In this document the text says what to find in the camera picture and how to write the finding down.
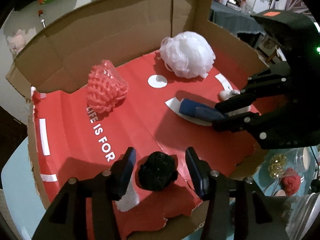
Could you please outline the pale pink plush toy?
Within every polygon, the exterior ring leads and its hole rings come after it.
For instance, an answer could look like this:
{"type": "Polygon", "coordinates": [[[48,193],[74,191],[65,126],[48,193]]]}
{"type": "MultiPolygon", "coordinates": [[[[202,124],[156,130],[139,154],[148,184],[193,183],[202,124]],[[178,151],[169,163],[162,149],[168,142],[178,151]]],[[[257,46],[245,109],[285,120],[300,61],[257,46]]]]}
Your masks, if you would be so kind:
{"type": "Polygon", "coordinates": [[[14,36],[9,36],[7,38],[7,41],[9,50],[12,53],[13,58],[15,58],[27,44],[25,30],[18,29],[14,36]]]}

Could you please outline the tall jar with dark contents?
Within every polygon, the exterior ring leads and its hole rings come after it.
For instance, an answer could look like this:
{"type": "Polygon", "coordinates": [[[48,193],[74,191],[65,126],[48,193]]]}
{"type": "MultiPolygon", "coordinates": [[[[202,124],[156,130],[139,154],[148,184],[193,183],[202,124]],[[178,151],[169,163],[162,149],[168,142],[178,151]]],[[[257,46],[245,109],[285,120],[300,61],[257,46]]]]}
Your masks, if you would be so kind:
{"type": "Polygon", "coordinates": [[[303,239],[319,216],[319,193],[291,196],[283,207],[289,239],[303,239]]]}

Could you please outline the black fluffy pom pom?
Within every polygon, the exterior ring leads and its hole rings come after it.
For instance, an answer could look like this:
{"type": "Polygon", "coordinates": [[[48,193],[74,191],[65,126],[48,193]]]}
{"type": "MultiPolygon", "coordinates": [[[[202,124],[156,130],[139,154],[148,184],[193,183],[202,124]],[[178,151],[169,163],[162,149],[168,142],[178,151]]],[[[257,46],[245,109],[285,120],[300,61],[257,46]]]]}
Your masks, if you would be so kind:
{"type": "Polygon", "coordinates": [[[163,191],[177,179],[175,159],[163,152],[151,153],[138,169],[138,183],[144,190],[163,191]]]}

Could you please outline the red plush bunny toy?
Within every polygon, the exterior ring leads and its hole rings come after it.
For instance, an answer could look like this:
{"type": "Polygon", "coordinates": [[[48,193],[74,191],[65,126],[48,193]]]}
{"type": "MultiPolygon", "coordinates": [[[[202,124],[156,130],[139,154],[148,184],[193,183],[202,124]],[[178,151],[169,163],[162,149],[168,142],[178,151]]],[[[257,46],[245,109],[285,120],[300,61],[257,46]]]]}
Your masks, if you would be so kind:
{"type": "Polygon", "coordinates": [[[300,175],[289,167],[281,179],[281,188],[287,196],[292,196],[298,192],[301,184],[300,175]]]}

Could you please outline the dark green covered table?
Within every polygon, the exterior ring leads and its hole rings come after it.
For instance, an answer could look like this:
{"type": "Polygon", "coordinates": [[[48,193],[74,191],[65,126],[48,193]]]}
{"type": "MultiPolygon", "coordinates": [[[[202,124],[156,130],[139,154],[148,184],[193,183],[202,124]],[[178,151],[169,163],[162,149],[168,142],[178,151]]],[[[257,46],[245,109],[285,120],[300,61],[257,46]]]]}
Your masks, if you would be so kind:
{"type": "Polygon", "coordinates": [[[264,29],[249,15],[212,1],[209,21],[230,33],[266,34],[264,29]]]}

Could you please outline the white fluffy striped toy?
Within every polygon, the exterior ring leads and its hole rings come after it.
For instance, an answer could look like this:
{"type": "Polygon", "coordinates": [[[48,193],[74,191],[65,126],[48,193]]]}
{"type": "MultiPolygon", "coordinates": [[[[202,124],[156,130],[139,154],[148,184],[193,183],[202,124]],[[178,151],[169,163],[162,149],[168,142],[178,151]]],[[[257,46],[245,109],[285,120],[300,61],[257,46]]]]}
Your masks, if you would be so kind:
{"type": "MultiPolygon", "coordinates": [[[[232,97],[234,97],[236,95],[239,95],[239,94],[240,94],[239,90],[222,90],[219,93],[219,98],[222,101],[226,101],[229,98],[232,98],[232,97]]],[[[235,115],[239,115],[239,114],[242,114],[242,113],[249,112],[250,110],[251,110],[251,106],[246,106],[246,107],[243,107],[243,108],[228,112],[228,113],[226,113],[226,115],[227,116],[235,116],[235,115]]]]}

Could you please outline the blue cloth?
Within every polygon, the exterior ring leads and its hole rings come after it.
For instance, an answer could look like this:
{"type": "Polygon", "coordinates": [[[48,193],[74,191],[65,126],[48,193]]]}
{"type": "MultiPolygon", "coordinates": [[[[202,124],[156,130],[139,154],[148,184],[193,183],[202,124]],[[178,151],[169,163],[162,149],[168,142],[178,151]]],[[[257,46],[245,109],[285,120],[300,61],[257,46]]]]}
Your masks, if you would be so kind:
{"type": "Polygon", "coordinates": [[[225,115],[221,114],[215,108],[189,99],[181,100],[179,113],[210,123],[226,118],[225,115]]]}

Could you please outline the teal round table cover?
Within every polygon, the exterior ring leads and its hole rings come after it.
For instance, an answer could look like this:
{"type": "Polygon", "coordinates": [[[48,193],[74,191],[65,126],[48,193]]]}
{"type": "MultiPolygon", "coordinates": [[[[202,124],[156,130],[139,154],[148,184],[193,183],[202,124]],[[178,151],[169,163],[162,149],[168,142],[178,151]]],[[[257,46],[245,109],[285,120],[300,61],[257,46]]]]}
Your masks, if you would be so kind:
{"type": "Polygon", "coordinates": [[[18,235],[32,239],[46,210],[36,192],[28,154],[28,138],[16,148],[1,172],[4,197],[18,235]]]}

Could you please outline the small jar with gold contents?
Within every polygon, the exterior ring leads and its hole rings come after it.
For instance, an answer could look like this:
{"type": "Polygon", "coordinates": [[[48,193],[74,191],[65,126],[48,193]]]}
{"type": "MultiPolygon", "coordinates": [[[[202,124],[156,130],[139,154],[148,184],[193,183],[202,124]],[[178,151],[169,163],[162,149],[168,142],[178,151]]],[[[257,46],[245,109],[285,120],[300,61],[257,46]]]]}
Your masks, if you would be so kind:
{"type": "Polygon", "coordinates": [[[319,153],[309,146],[268,151],[254,179],[267,196],[301,196],[318,176],[319,153]]]}

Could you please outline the red mesh bath pouf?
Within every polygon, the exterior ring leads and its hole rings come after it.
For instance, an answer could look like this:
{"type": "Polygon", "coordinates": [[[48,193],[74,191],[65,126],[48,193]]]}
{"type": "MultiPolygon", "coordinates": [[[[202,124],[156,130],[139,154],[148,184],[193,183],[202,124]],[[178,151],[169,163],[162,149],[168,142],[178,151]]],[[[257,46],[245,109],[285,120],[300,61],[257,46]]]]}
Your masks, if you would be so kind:
{"type": "Polygon", "coordinates": [[[87,103],[96,113],[108,113],[124,100],[129,84],[121,77],[113,63],[102,60],[92,66],[88,75],[87,103]]]}

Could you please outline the white mesh bath pouf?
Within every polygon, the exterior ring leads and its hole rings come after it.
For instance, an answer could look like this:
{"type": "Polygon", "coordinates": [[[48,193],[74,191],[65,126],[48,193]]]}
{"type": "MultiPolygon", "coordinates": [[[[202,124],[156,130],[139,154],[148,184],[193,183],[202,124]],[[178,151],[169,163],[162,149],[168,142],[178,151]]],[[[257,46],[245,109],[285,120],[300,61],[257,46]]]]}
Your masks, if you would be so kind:
{"type": "Polygon", "coordinates": [[[166,37],[159,49],[165,68],[177,77],[205,79],[213,68],[215,53],[207,40],[193,31],[166,37]]]}

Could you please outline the cardboard box with red lining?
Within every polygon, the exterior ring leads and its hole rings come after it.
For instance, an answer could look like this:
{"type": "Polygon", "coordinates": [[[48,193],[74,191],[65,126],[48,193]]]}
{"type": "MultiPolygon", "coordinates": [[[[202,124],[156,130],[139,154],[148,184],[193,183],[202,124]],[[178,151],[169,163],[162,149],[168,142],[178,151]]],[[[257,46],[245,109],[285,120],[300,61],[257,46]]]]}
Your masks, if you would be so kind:
{"type": "Polygon", "coordinates": [[[265,68],[250,46],[209,21],[212,0],[99,0],[40,31],[18,53],[8,82],[30,102],[29,157],[44,207],[71,177],[110,168],[128,147],[138,164],[155,151],[178,176],[161,192],[134,173],[112,204],[121,239],[183,239],[204,221],[184,159],[192,146],[224,175],[255,171],[247,132],[217,133],[181,115],[183,99],[214,106],[265,68]]]}

